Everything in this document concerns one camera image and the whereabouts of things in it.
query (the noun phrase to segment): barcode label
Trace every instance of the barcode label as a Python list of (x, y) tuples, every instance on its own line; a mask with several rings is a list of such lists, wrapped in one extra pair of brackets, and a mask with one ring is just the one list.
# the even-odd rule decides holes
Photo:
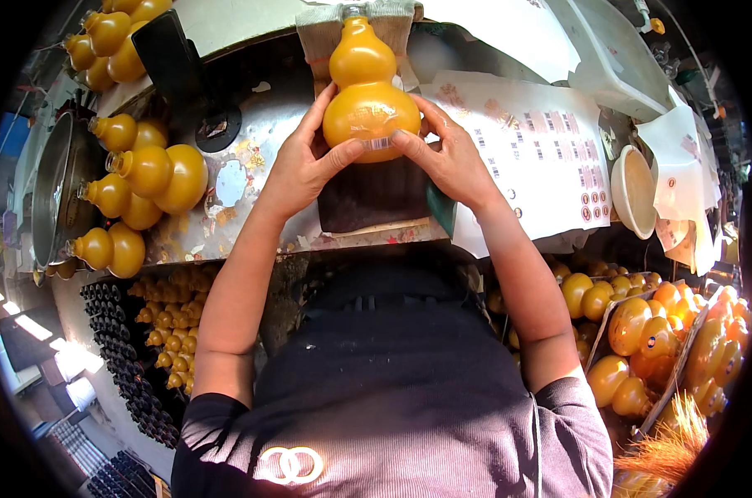
[(392, 142), (389, 136), (385, 136), (383, 139), (364, 140), (366, 151), (380, 151), (381, 149), (389, 149), (392, 146)]

